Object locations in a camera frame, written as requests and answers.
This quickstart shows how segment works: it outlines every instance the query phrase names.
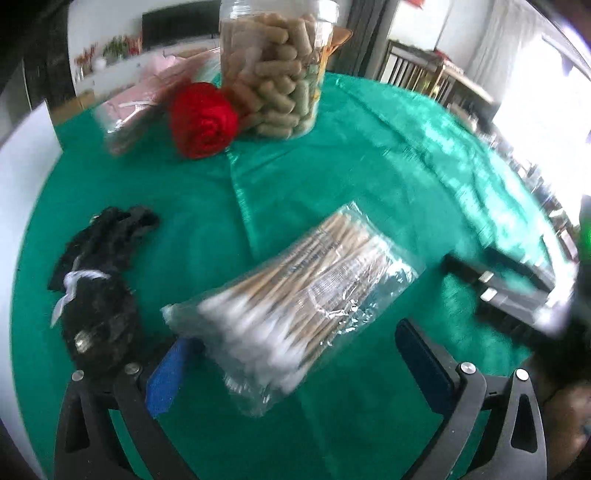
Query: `television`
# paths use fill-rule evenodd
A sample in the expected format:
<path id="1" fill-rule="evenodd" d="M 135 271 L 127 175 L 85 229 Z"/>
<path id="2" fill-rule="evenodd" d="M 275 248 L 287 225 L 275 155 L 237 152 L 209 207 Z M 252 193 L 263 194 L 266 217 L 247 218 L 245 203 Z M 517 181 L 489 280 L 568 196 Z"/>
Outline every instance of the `television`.
<path id="1" fill-rule="evenodd" d="M 220 4 L 220 0 L 205 0 L 144 13 L 144 50 L 174 45 L 187 38 L 218 35 Z"/>

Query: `black fabric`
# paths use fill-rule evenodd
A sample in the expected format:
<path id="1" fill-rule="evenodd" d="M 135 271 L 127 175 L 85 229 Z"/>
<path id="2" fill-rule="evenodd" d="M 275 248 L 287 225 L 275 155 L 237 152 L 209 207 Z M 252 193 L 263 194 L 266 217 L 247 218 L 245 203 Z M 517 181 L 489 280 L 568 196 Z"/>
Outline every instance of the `black fabric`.
<path id="1" fill-rule="evenodd" d="M 122 365 L 141 334 L 135 299 L 123 279 L 78 281 L 75 298 L 61 315 L 61 335 L 76 366 L 90 377 L 101 376 Z M 76 348 L 83 332 L 88 350 Z"/>
<path id="2" fill-rule="evenodd" d="M 109 207 L 79 232 L 56 264 L 48 289 L 65 292 L 64 277 L 73 270 L 100 270 L 117 274 L 130 266 L 135 241 L 158 227 L 158 216 L 137 206 L 129 211 Z"/>
<path id="3" fill-rule="evenodd" d="M 99 270 L 109 278 L 81 278 L 74 299 L 61 313 L 62 337 L 76 366 L 98 377 L 120 366 L 140 334 L 135 299 L 121 274 L 129 268 L 137 240 L 156 228 L 158 217 L 144 207 L 104 210 L 76 234 L 55 266 L 49 290 L 63 291 L 72 270 Z"/>

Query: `red rose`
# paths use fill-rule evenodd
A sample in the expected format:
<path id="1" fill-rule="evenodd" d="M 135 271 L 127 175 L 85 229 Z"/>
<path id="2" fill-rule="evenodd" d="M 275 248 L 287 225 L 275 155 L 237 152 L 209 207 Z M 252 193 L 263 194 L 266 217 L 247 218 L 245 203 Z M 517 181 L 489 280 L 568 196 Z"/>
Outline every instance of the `red rose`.
<path id="1" fill-rule="evenodd" d="M 170 105 L 170 128 L 179 151 L 205 158 L 223 151 L 238 134 L 238 115 L 211 83 L 192 83 Z"/>

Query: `table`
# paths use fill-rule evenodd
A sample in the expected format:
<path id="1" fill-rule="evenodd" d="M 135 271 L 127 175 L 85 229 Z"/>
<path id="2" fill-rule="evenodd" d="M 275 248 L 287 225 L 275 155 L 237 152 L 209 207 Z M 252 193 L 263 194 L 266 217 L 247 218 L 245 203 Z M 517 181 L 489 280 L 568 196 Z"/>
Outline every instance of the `table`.
<path id="1" fill-rule="evenodd" d="M 203 480 L 399 478 L 440 423 L 399 356 L 393 333 L 412 316 L 459 361 L 508 374 L 527 355 L 473 318 L 470 288 L 439 269 L 450 250 L 491 242 L 544 258 L 550 224 L 518 177 L 432 100 L 368 80 L 327 76 L 316 129 L 289 142 L 235 141 L 183 160 L 164 120 L 121 158 L 106 152 L 90 113 L 58 129 L 64 154 L 38 200 L 22 248 L 12 311 L 22 416 L 48 476 L 61 400 L 74 370 L 50 315 L 46 285 L 73 234 L 109 205 L 152 207 L 159 230 L 127 275 L 149 335 L 160 308 L 229 281 L 355 200 L 427 269 L 376 322 L 262 419 L 247 418 L 207 360 L 191 365 L 159 418 Z M 553 258 L 560 262 L 560 254 Z M 114 414 L 117 425 L 121 418 Z M 140 475 L 137 453 L 122 443 Z M 456 469 L 467 467 L 463 458 Z"/>
<path id="2" fill-rule="evenodd" d="M 378 80 L 384 81 L 386 71 L 389 72 L 387 83 L 409 90 L 416 90 L 417 86 L 420 86 L 419 81 L 430 72 L 427 75 L 431 77 L 428 86 L 420 86 L 419 89 L 444 106 L 452 103 L 457 93 L 461 94 L 462 102 L 475 102 L 484 111 L 490 110 L 495 103 L 494 98 L 484 88 L 466 77 L 450 61 L 444 60 L 432 51 L 405 45 L 396 40 L 388 41 Z"/>

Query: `blue gripper pad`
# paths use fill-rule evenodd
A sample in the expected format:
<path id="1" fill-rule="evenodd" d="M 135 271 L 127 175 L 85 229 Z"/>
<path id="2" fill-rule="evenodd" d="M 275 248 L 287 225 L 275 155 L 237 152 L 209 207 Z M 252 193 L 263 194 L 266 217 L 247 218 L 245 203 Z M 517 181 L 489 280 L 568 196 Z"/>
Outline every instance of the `blue gripper pad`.
<path id="1" fill-rule="evenodd" d="M 146 383 L 146 408 L 156 418 L 169 411 L 183 382 L 185 365 L 194 342 L 179 338 L 154 370 Z"/>
<path id="2" fill-rule="evenodd" d="M 441 363 L 408 320 L 399 322 L 394 338 L 431 410 L 447 417 L 455 407 L 455 386 Z"/>

